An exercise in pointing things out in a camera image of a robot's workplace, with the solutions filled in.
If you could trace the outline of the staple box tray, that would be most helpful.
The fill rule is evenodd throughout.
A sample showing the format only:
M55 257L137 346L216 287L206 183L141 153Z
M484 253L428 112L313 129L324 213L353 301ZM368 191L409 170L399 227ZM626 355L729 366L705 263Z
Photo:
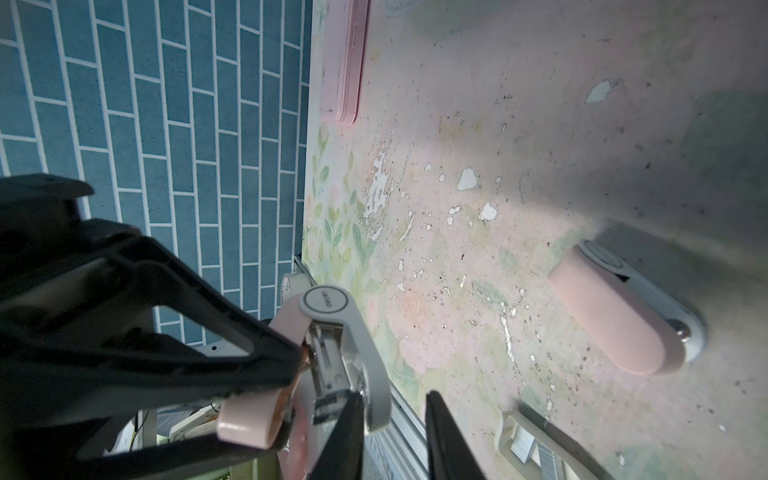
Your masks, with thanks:
M578 442L524 402L502 412L496 450L523 479L614 479Z

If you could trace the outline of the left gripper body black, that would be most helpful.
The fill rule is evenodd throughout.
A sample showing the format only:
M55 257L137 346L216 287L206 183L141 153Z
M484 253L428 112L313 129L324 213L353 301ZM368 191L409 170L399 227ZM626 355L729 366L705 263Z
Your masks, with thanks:
M1 182L2 474L146 479L150 304L137 228L85 220L82 181Z

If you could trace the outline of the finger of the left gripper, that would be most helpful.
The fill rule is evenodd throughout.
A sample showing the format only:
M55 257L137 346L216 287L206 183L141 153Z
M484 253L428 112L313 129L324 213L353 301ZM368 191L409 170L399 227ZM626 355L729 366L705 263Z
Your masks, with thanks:
M131 414L270 392L299 347L144 236L35 245L35 410Z
M282 436L259 449L220 441L214 434L80 462L78 479L189 479L275 454Z

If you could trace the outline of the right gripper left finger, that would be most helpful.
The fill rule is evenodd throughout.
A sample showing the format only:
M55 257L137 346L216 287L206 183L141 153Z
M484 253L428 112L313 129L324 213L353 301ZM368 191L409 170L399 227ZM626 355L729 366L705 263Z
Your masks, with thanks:
M365 438L364 400L353 394L309 476L310 480L360 480Z

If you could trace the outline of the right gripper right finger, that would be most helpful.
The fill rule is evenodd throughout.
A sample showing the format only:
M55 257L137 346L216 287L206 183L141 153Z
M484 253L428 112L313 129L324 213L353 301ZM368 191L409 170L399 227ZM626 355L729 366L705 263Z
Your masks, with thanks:
M437 391L426 396L428 473L432 480L483 480L485 476Z

